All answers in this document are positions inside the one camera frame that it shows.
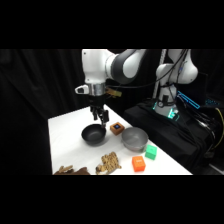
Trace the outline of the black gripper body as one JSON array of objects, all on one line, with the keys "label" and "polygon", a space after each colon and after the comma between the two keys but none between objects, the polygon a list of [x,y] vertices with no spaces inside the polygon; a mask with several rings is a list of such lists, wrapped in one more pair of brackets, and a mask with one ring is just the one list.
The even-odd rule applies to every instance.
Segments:
[{"label": "black gripper body", "polygon": [[97,111],[103,111],[105,101],[106,101],[106,97],[104,95],[90,96],[89,97],[90,111],[92,113],[96,113]]}]

